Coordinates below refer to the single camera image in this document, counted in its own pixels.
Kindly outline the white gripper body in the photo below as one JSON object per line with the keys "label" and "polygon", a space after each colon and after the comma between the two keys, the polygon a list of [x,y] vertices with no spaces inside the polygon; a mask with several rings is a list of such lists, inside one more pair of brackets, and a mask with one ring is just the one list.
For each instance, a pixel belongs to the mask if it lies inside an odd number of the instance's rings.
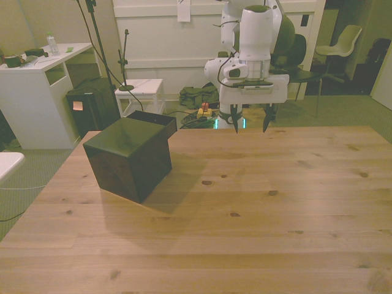
{"label": "white gripper body", "polygon": [[228,86],[220,86],[221,104],[276,104],[288,97],[289,75],[270,75],[265,80],[246,81],[223,79]]}

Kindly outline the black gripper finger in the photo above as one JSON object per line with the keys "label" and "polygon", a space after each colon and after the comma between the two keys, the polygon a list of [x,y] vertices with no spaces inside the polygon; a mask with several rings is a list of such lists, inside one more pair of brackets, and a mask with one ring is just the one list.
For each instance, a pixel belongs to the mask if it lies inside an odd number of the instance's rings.
{"label": "black gripper finger", "polygon": [[267,130],[269,123],[276,119],[275,104],[266,104],[264,111],[265,118],[263,120],[263,132]]}
{"label": "black gripper finger", "polygon": [[238,129],[241,128],[243,121],[243,111],[241,105],[231,104],[231,117],[235,131],[238,133]]}

